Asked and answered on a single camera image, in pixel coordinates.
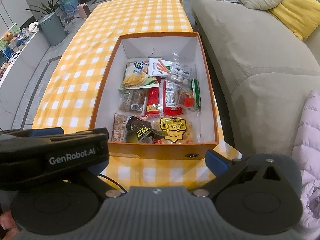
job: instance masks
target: cartoon face logo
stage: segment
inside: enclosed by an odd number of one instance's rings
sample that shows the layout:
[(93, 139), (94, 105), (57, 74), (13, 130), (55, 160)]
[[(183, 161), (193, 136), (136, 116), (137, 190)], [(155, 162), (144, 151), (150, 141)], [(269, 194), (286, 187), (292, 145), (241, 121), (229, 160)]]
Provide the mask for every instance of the cartoon face logo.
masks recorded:
[(167, 131), (168, 133), (164, 139), (173, 143), (183, 140), (183, 135), (187, 130), (186, 120), (184, 119), (161, 118), (160, 126), (162, 131)]

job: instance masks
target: gray trash can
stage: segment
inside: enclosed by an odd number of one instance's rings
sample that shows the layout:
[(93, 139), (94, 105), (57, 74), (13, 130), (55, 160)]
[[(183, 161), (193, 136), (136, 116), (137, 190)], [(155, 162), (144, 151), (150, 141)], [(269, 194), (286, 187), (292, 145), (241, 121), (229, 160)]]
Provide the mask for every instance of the gray trash can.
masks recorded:
[(39, 25), (51, 46), (59, 44), (66, 38), (66, 33), (55, 12), (43, 17)]

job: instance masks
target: stuffed teddy bear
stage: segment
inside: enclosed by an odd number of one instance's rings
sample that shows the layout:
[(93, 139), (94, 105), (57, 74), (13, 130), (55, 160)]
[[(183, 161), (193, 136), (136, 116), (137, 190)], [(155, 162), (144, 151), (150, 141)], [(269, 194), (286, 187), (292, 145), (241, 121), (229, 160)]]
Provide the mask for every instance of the stuffed teddy bear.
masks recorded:
[(3, 36), (3, 39), (5, 41), (6, 46), (8, 46), (10, 44), (10, 41), (13, 39), (12, 32), (7, 32), (5, 36)]
[(5, 36), (3, 37), (4, 41), (11, 41), (13, 39), (12, 32), (7, 32)]

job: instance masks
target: marble floor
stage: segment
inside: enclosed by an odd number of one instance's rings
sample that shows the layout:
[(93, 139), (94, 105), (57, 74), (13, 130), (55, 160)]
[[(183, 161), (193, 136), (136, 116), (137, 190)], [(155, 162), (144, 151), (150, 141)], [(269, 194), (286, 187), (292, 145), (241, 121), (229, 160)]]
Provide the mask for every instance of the marble floor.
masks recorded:
[[(108, 0), (91, 0), (86, 4), (90, 8), (90, 11), (93, 11), (98, 4), (105, 1)], [(191, 0), (183, 0), (183, 3), (190, 23), (193, 25), (193, 27), (196, 27), (195, 20), (191, 14)], [(73, 20), (73, 22), (71, 22), (65, 28), (65, 30), (68, 30), (68, 35), (65, 40), (56, 46), (49, 47), (25, 90), (13, 121), (12, 129), (30, 129), (32, 127), (33, 119), (36, 115), (36, 111), (44, 95), (44, 91), (48, 85), (51, 75), (58, 65), (63, 52), (66, 50), (72, 38), (75, 36), (83, 23), (84, 19), (82, 18)]]

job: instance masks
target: human hand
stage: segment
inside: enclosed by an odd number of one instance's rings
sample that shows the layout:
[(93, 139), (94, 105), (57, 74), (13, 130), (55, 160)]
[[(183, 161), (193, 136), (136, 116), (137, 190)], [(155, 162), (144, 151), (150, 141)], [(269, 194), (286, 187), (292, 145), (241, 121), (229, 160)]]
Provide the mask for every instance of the human hand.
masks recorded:
[(8, 229), (7, 234), (2, 240), (11, 240), (19, 233), (19, 229), (13, 220), (10, 210), (0, 215), (0, 225), (4, 230)]

